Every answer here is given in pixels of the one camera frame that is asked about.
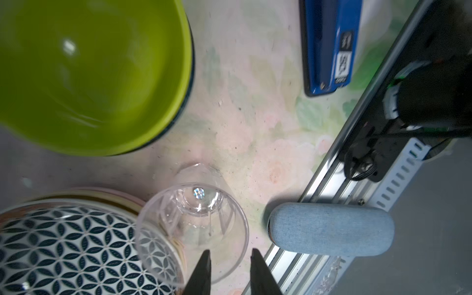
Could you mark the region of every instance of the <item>white label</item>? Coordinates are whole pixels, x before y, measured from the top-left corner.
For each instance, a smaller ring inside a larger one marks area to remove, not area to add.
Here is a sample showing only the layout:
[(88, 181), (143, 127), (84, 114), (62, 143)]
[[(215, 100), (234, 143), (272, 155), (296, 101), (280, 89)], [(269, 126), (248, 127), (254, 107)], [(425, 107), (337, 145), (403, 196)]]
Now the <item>white label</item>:
[(345, 82), (351, 67), (352, 51), (340, 51), (336, 56), (335, 83)]

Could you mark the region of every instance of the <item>blue stapler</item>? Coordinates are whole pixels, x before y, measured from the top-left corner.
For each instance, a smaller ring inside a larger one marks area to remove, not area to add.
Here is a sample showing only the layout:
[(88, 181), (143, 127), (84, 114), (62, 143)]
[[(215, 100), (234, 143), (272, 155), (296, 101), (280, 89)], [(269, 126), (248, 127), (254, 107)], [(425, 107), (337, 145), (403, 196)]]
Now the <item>blue stapler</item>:
[(303, 77), (307, 96), (351, 81), (362, 0), (300, 0)]

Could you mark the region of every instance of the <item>black label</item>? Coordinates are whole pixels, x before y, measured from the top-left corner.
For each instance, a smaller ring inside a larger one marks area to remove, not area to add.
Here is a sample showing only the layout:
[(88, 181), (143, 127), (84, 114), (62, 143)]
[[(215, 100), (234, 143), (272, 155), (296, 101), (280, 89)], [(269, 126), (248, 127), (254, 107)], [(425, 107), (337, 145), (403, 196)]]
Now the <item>black label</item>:
[(354, 31), (346, 31), (341, 33), (339, 39), (339, 51), (353, 50)]

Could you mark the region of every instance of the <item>patterned bowl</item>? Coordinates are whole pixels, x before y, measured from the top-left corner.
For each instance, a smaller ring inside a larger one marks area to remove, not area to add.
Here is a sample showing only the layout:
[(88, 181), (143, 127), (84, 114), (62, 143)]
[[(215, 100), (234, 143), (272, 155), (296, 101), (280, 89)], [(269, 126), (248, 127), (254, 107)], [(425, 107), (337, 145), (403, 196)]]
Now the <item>patterned bowl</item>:
[[(0, 294), (168, 295), (135, 249), (136, 216), (99, 202), (49, 199), (0, 214)], [(165, 241), (153, 260), (177, 279)]]

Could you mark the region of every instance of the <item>metal frame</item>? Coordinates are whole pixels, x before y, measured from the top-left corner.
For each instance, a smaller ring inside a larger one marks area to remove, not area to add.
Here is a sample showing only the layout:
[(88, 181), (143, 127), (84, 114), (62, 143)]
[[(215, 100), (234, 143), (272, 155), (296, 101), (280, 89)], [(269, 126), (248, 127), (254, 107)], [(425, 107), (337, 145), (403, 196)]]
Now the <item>metal frame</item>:
[[(380, 85), (385, 80), (388, 72), (397, 60), (404, 46), (407, 44), (415, 28), (428, 11), (434, 0), (421, 0), (401, 34), (397, 37), (392, 48), (380, 65), (374, 78), (359, 99), (353, 112), (347, 119), (333, 145), (327, 152), (325, 158), (310, 180), (307, 188), (299, 199), (299, 202), (331, 202), (337, 204), (348, 204), (351, 200), (362, 193), (364, 196), (371, 195), (379, 184), (367, 179), (361, 182), (349, 181), (344, 177), (343, 163), (337, 158), (348, 136), (359, 121), (363, 112), (367, 109)], [(264, 259), (278, 282), (284, 294), (305, 294), (310, 284), (325, 266), (331, 266), (334, 257), (325, 255), (307, 255), (284, 251), (272, 244), (264, 256)], [(251, 293), (248, 285), (243, 295)]]

